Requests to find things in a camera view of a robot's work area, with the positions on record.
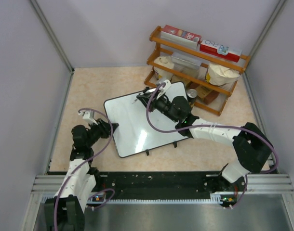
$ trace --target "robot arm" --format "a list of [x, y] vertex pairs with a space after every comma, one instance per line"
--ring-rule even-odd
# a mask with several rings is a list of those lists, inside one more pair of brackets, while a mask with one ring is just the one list
[[[234, 148], [238, 159], [224, 167], [220, 173], [221, 178], [224, 178], [229, 183], [234, 183], [249, 172], [259, 173], [262, 170], [271, 154], [271, 150], [261, 140], [247, 132], [232, 129], [230, 126], [212, 123], [198, 116], [194, 116], [191, 113], [191, 107], [183, 96], [176, 96], [170, 102], [168, 97], [165, 96], [165, 92], [171, 84], [168, 80], [164, 82], [166, 83], [165, 86], [161, 87], [155, 93], [155, 97], [150, 103], [149, 111], [152, 112], [157, 109], [172, 121], [178, 122], [175, 126], [176, 129], [204, 125], [203, 127], [178, 131], [183, 136], [195, 139], [208, 139]], [[145, 88], [143, 93], [138, 94], [136, 98], [147, 107], [147, 103], [153, 92], [154, 89], [150, 90], [149, 88]], [[243, 128], [257, 133], [268, 141], [255, 124], [247, 123]]]
[[[69, 169], [62, 183], [63, 190], [57, 207], [59, 231], [84, 230], [84, 211], [89, 195], [96, 186], [94, 175], [98, 172], [96, 168], [91, 167], [92, 160], [86, 163], [84, 162], [94, 155], [92, 146], [100, 138], [108, 138], [111, 132], [108, 123], [102, 119], [94, 119], [94, 112], [85, 111], [81, 115], [89, 124], [90, 128], [86, 128], [84, 125], [77, 125], [71, 131], [74, 143], [70, 155]], [[113, 131], [117, 127], [118, 124], [113, 124]], [[81, 164], [83, 165], [73, 173], [73, 170]], [[44, 204], [44, 214], [48, 231], [54, 230], [54, 205], [61, 189], [58, 190], [54, 198], [47, 199]]]

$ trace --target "metal frame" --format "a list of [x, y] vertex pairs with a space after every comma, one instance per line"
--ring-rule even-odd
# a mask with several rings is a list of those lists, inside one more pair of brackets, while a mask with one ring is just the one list
[[[56, 51], [58, 52], [61, 59], [63, 60], [63, 62], [67, 66], [69, 72], [71, 74], [73, 74], [74, 69], [73, 69], [70, 61], [68, 60], [64, 50], [62, 49], [62, 47], [61, 47], [55, 33], [53, 32], [53, 30], [50, 27], [47, 19], [45, 18], [45, 15], [43, 14], [38, 2], [36, 0], [29, 0], [29, 2], [31, 3], [31, 6], [35, 10], [35, 13], [38, 16], [39, 20], [41, 21], [41, 23], [42, 23], [47, 35], [49, 36], [51, 42], [53, 43], [54, 47], [56, 48]], [[256, 51], [258, 50], [259, 46], [263, 42], [263, 40], [266, 37], [266, 35], [267, 35], [268, 31], [270, 30], [271, 26], [274, 24], [274, 22], [277, 19], [278, 15], [282, 11], [285, 3], [286, 3], [286, 0], [279, 0], [274, 12], [272, 13], [270, 19], [266, 23], [262, 33], [258, 37], [254, 47], [252, 48], [252, 50], [250, 52], [251, 56], [255, 55]], [[263, 121], [262, 117], [260, 116], [259, 109], [257, 107], [255, 97], [254, 97], [254, 95], [252, 93], [251, 85], [250, 85], [250, 82], [249, 82], [249, 79], [248, 79], [248, 76], [247, 76], [246, 72], [244, 73], [244, 80], [245, 80], [244, 81], [245, 86], [246, 86], [248, 94], [249, 94], [251, 106], [252, 106], [252, 109], [254, 111], [254, 116], [256, 118], [258, 126], [261, 128], [261, 130], [264, 133], [266, 133], [265, 126], [264, 126], [264, 121]], [[56, 135], [57, 135], [57, 132], [59, 130], [60, 121], [61, 121], [61, 118], [62, 118], [62, 113], [63, 113], [64, 107], [65, 107], [65, 104], [66, 104], [66, 101], [67, 101], [67, 94], [69, 92], [69, 86], [67, 88], [67, 93], [65, 95], [65, 101], [64, 101], [64, 104], [63, 104], [61, 112], [60, 112], [60, 120], [59, 120], [59, 123], [58, 123], [58, 128], [57, 128], [57, 131], [56, 131]], [[52, 142], [52, 146], [50, 147], [51, 151], [54, 148], [56, 135], [55, 135], [54, 141]], [[270, 166], [274, 164], [274, 158], [273, 157], [271, 157], [268, 160], [268, 164]], [[26, 214], [25, 214], [25, 217], [24, 217], [23, 226], [22, 226], [21, 230], [23, 230], [23, 231], [33, 231], [42, 198], [44, 196], [50, 196], [51, 194], [55, 194], [55, 192], [59, 189], [63, 179], [64, 179], [63, 175], [40, 175], [40, 176], [36, 176], [34, 186], [33, 186], [32, 192], [31, 192], [31, 196], [30, 196], [30, 199], [29, 199], [27, 211], [26, 211]], [[288, 214], [288, 217], [290, 219], [291, 225], [292, 225], [293, 230], [294, 230], [294, 189], [293, 189], [291, 180], [289, 178], [289, 175], [286, 175], [286, 174], [249, 175], [249, 183], [248, 183], [247, 189], [248, 190], [247, 190], [245, 196], [247, 196], [248, 194], [282, 194], [283, 201], [284, 201], [284, 204], [285, 204], [285, 207], [286, 207], [286, 210], [287, 210], [287, 214]], [[217, 198], [216, 196], [221, 195], [221, 194], [226, 194], [226, 193], [225, 192], [217, 192], [217, 193], [215, 193], [215, 195], [214, 195], [215, 200]], [[187, 203], [187, 202], [188, 201], [186, 201], [186, 200], [166, 201], [166, 202], [165, 201], [159, 201], [159, 203]], [[148, 201], [135, 201], [135, 200], [134, 201], [130, 201], [130, 200], [120, 201], [120, 200], [115, 200], [115, 201], [112, 201], [111, 203], [119, 203], [119, 204], [148, 203]], [[191, 201], [189, 201], [189, 203], [201, 204], [201, 203], [203, 203], [203, 201], [201, 201], [201, 200], [191, 200]]]
[[47, 33], [48, 37], [50, 38], [52, 44], [55, 46], [57, 53], [59, 54], [62, 61], [67, 66], [70, 73], [74, 72], [74, 68], [71, 65], [69, 59], [67, 58], [63, 48], [61, 47], [54, 31], [52, 30], [50, 24], [48, 23], [45, 15], [43, 14], [43, 11], [41, 10], [41, 7], [39, 6], [38, 2], [36, 0], [29, 0], [32, 8], [34, 9], [37, 17], [39, 18], [40, 22], [42, 23], [45, 32]]
[[[25, 214], [23, 231], [33, 231], [39, 207], [43, 197], [51, 197], [59, 189], [64, 175], [38, 175], [32, 188], [28, 209]], [[248, 176], [248, 187], [245, 196], [249, 194], [282, 194], [288, 217], [294, 230], [294, 188], [287, 174], [253, 174]], [[215, 193], [211, 200], [112, 200], [111, 204], [218, 204], [217, 195], [225, 195], [226, 192]]]

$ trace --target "cable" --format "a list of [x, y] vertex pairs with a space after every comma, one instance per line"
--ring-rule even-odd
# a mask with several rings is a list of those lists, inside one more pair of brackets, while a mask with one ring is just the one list
[[[150, 99], [148, 100], [148, 103], [147, 103], [147, 106], [146, 106], [146, 117], [147, 117], [147, 122], [149, 123], [149, 125], [155, 129], [156, 131], [158, 132], [162, 132], [162, 133], [172, 133], [172, 132], [177, 132], [177, 131], [183, 131], [183, 130], [187, 130], [187, 129], [190, 129], [190, 128], [209, 128], [211, 125], [207, 125], [207, 124], [200, 124], [200, 125], [193, 125], [193, 126], [188, 126], [188, 127], [184, 127], [184, 128], [178, 128], [178, 129], [174, 129], [174, 130], [168, 130], [168, 131], [165, 131], [165, 130], [161, 130], [161, 129], [158, 129], [156, 128], [155, 126], [153, 126], [153, 124], [151, 123], [150, 119], [149, 119], [149, 108], [150, 108], [150, 104], [151, 104], [151, 101], [153, 100], [155, 94], [158, 92], [158, 90], [160, 89], [160, 87], [164, 87], [165, 86], [165, 83], [161, 83], [160, 85], [157, 86], [157, 88], [154, 90], [154, 92], [152, 92], [151, 96], [150, 96]], [[276, 163], [275, 165], [269, 169], [269, 170], [266, 170], [266, 171], [261, 171], [262, 174], [267, 174], [267, 173], [270, 173], [270, 172], [273, 172], [274, 170], [276, 170], [279, 166], [279, 155], [278, 153], [276, 152], [276, 150], [271, 146], [271, 144], [266, 141], [262, 136], [260, 136], [259, 134], [251, 131], [251, 130], [248, 130], [246, 128], [241, 128], [241, 127], [236, 127], [236, 126], [229, 126], [229, 125], [214, 125], [214, 127], [216, 128], [229, 128], [229, 129], [237, 129], [237, 130], [241, 130], [241, 131], [245, 131], [247, 133], [250, 133], [252, 135], [254, 135], [255, 137], [259, 138], [265, 145], [267, 145], [267, 147], [273, 152], [274, 154], [274, 157], [275, 157], [275, 160], [276, 160]]]
[[94, 112], [97, 112], [98, 114], [102, 115], [102, 116], [108, 121], [108, 123], [109, 123], [109, 125], [110, 125], [110, 136], [109, 136], [109, 139], [108, 139], [106, 145], [104, 146], [104, 148], [102, 148], [98, 153], [96, 153], [95, 155], [93, 155], [93, 156], [90, 157], [89, 159], [85, 160], [85, 161], [84, 161], [83, 163], [81, 163], [80, 165], [78, 165], [78, 166], [77, 166], [77, 167], [71, 172], [71, 175], [68, 176], [68, 178], [65, 180], [65, 182], [63, 183], [63, 185], [60, 187], [59, 193], [58, 193], [57, 198], [56, 198], [55, 206], [54, 206], [54, 229], [55, 229], [55, 231], [58, 231], [58, 227], [57, 227], [57, 207], [58, 207], [58, 202], [59, 202], [59, 199], [60, 199], [60, 195], [61, 195], [63, 189], [65, 188], [66, 184], [67, 184], [68, 181], [70, 180], [72, 174], [74, 174], [74, 173], [75, 173], [80, 167], [82, 167], [85, 163], [91, 161], [92, 159], [94, 159], [95, 157], [97, 157], [98, 155], [100, 155], [100, 154], [101, 154], [101, 153], [102, 153], [102, 152], [108, 147], [109, 143], [110, 143], [110, 142], [112, 141], [112, 139], [113, 139], [113, 132], [114, 132], [114, 131], [113, 131], [113, 125], [112, 125], [112, 123], [110, 122], [109, 118], [108, 118], [105, 114], [103, 114], [102, 112], [97, 111], [97, 110], [95, 110], [95, 109], [88, 108], [88, 107], [86, 107], [86, 108], [81, 108], [81, 109], [79, 110], [79, 113], [80, 113], [81, 111], [83, 111], [83, 110], [94, 111]]
[[245, 194], [245, 191], [247, 191], [247, 186], [248, 186], [248, 176], [245, 175], [245, 185], [244, 185], [244, 189], [243, 189], [242, 194], [240, 195], [238, 201], [237, 201], [234, 205], [232, 205], [232, 207], [231, 207], [232, 209], [235, 208], [235, 207], [239, 204], [239, 202], [242, 200], [242, 198], [243, 198], [243, 196], [244, 196], [244, 194]]
[[111, 188], [103, 189], [103, 190], [97, 192], [95, 195], [92, 195], [91, 197], [88, 198], [88, 200], [90, 200], [90, 199], [94, 198], [95, 196], [99, 195], [100, 193], [104, 193], [104, 192], [106, 192], [106, 191], [112, 191], [113, 194], [112, 194], [107, 200], [105, 200], [104, 203], [102, 203], [101, 205], [99, 205], [99, 206], [97, 206], [97, 207], [94, 207], [95, 209], [97, 209], [97, 208], [102, 208], [103, 206], [105, 206], [106, 203], [109, 202], [110, 199], [112, 199], [113, 196], [115, 195], [115, 190], [114, 190], [114, 189], [111, 189]]

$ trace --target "beige floor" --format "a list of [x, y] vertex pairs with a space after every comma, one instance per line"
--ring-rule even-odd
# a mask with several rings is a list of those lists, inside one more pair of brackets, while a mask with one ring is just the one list
[[[106, 99], [142, 90], [145, 87], [144, 79], [150, 70], [150, 66], [77, 68], [75, 70], [50, 171], [68, 169], [73, 143], [71, 129], [75, 125], [84, 124], [77, 114], [78, 109], [91, 107], [104, 112], [103, 102]], [[254, 122], [242, 79], [238, 81], [221, 116], [199, 108], [194, 108], [193, 114], [227, 125], [242, 126], [248, 121]], [[94, 152], [100, 150], [106, 142], [107, 140], [100, 139], [93, 146]], [[167, 145], [151, 150], [150, 156], [141, 153], [120, 158], [112, 141], [108, 148], [93, 161], [93, 166], [98, 167], [100, 171], [206, 171], [220, 170], [235, 158], [236, 154], [231, 148], [213, 141], [194, 139], [179, 142], [176, 149], [173, 145]]]

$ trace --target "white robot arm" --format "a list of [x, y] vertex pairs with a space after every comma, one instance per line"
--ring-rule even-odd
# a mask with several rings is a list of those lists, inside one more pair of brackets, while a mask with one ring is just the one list
[[[237, 159], [224, 167], [220, 173], [222, 178], [229, 183], [234, 183], [250, 172], [259, 173], [262, 170], [271, 154], [269, 147], [256, 136], [242, 131], [242, 129], [232, 129], [230, 126], [222, 126], [194, 116], [187, 99], [183, 96], [176, 96], [170, 102], [167, 97], [164, 97], [164, 94], [171, 83], [168, 80], [163, 82], [165, 85], [160, 82], [161, 87], [158, 92], [154, 92], [154, 89], [145, 88], [143, 93], [138, 94], [136, 98], [146, 108], [149, 106], [150, 112], [157, 109], [172, 121], [178, 122], [175, 128], [181, 135], [195, 139], [208, 139], [234, 148]], [[247, 123], [241, 128], [256, 133], [269, 142], [255, 124]]]

